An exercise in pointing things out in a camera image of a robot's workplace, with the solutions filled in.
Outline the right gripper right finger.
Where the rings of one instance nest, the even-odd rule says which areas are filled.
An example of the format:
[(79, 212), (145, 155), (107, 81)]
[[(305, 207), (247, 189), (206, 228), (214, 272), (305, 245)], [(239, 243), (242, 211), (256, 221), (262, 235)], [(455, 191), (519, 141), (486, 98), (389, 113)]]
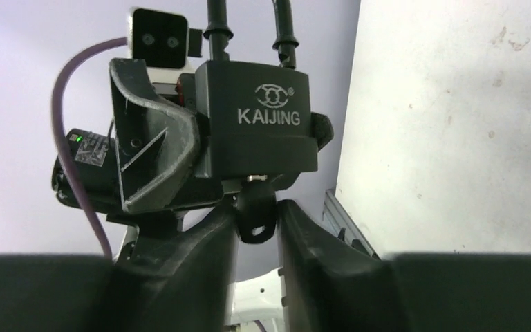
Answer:
[(531, 332), (531, 255), (372, 258), (278, 204), (289, 331)]

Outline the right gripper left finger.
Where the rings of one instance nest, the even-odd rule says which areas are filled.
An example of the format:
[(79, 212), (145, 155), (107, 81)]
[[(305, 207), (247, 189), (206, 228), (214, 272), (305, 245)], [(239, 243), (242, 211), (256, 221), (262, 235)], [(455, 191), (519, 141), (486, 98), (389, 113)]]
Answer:
[(236, 210), (128, 261), (0, 255), (0, 331), (222, 331)]

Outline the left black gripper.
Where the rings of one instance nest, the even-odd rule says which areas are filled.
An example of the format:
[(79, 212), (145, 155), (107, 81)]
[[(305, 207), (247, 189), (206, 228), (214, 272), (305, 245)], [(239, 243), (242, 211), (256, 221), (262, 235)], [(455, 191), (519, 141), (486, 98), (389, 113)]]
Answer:
[(196, 169), (207, 143), (202, 116), (196, 109), (195, 75), (182, 83), (183, 105), (159, 96), (140, 59), (109, 63), (115, 120), (115, 150), (122, 209), (129, 214), (188, 210), (213, 205), (241, 191), (245, 182), (281, 176), (203, 178)]

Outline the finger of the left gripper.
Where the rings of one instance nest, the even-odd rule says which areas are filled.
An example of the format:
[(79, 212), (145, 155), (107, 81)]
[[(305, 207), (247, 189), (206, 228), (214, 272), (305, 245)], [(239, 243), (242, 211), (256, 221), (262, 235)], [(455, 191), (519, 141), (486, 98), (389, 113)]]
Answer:
[(312, 112), (310, 127), (311, 133), (317, 141), (318, 151), (321, 151), (334, 138), (332, 122), (327, 115)]

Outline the black-headed key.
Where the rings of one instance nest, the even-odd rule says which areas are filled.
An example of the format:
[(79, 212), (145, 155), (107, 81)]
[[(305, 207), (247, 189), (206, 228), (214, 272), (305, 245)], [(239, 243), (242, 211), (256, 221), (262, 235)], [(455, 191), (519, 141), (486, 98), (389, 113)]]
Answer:
[(277, 199), (268, 179), (245, 182), (236, 196), (236, 226), (243, 243), (260, 244), (274, 236)]

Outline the black padlock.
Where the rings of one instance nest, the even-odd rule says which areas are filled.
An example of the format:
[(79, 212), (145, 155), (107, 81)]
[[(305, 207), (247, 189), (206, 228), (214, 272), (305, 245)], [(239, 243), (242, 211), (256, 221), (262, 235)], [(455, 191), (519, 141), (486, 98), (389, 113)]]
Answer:
[(289, 1), (275, 1), (279, 64), (232, 61), (226, 48), (233, 34), (224, 1), (209, 1), (204, 36), (211, 57), (195, 73), (196, 109), (207, 149), (196, 173), (233, 179), (313, 172), (318, 146), (311, 131), (310, 86), (296, 69)]

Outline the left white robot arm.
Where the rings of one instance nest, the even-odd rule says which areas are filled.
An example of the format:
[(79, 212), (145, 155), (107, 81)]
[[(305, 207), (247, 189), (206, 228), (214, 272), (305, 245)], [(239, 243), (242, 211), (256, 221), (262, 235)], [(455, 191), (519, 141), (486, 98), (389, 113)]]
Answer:
[(310, 110), (308, 76), (247, 62), (202, 64), (160, 91), (141, 59), (110, 65), (116, 136), (65, 140), (59, 201), (133, 226), (93, 331), (221, 331), (235, 234), (269, 239), (275, 193), (317, 169), (334, 136)]

